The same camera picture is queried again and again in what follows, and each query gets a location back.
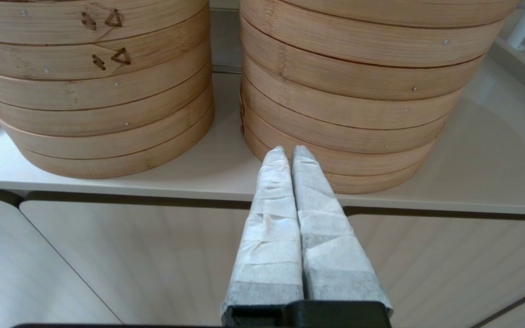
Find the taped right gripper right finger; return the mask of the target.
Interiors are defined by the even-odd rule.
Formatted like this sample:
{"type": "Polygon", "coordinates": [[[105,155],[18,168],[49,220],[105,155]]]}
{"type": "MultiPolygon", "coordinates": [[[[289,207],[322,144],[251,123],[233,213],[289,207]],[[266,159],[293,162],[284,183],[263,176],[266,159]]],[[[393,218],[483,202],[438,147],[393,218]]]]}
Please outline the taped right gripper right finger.
{"type": "Polygon", "coordinates": [[[292,180],[308,298],[373,301],[392,311],[371,261],[319,162],[302,145],[293,150],[292,180]]]}

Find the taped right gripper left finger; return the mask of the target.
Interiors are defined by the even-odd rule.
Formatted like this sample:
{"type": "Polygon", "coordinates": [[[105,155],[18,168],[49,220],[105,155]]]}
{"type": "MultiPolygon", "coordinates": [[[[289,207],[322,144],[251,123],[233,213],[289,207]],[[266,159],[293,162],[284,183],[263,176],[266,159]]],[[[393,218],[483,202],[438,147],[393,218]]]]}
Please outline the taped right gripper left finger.
{"type": "Polygon", "coordinates": [[[258,173],[223,309],[304,299],[301,233],[289,160],[268,151],[258,173]]]}

